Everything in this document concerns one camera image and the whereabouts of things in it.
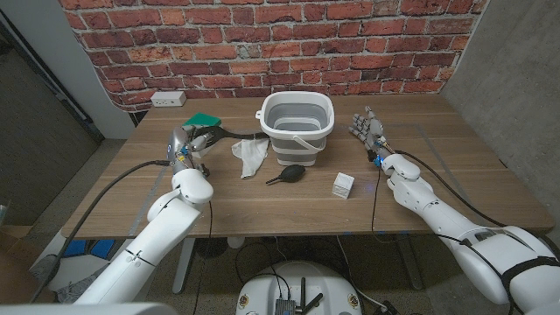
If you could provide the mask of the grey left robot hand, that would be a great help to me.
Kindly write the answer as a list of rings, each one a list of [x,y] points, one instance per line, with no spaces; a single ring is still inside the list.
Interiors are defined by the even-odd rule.
[[[218,141],[217,134],[209,126],[184,125],[176,127],[169,138],[167,159],[171,162],[174,174],[196,169],[209,175],[207,168],[193,154],[204,151]]]

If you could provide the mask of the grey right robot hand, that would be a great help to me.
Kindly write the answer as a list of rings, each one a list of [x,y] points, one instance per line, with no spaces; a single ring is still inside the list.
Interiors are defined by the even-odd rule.
[[[391,154],[391,150],[384,136],[381,121],[369,106],[365,107],[365,112],[365,115],[353,115],[353,125],[348,130],[363,142],[368,161],[380,167],[382,161]]]

